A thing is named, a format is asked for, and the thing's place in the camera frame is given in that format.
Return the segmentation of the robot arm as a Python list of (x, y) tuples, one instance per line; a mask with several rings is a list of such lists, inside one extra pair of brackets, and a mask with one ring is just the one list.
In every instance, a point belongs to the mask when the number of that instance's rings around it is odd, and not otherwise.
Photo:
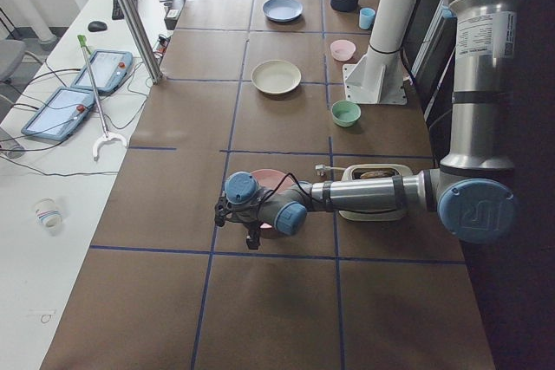
[(500, 144), (509, 93), (504, 77), (515, 50), (517, 10), (524, 0), (448, 0), (457, 21), (450, 149), (432, 170), (378, 179), (295, 182), (287, 189), (261, 186), (248, 172), (225, 182), (214, 222), (246, 227), (250, 249), (269, 224), (295, 234), (312, 211), (387, 215), (419, 204), (438, 213), (462, 241), (490, 243), (516, 219), (508, 187), (512, 161)]

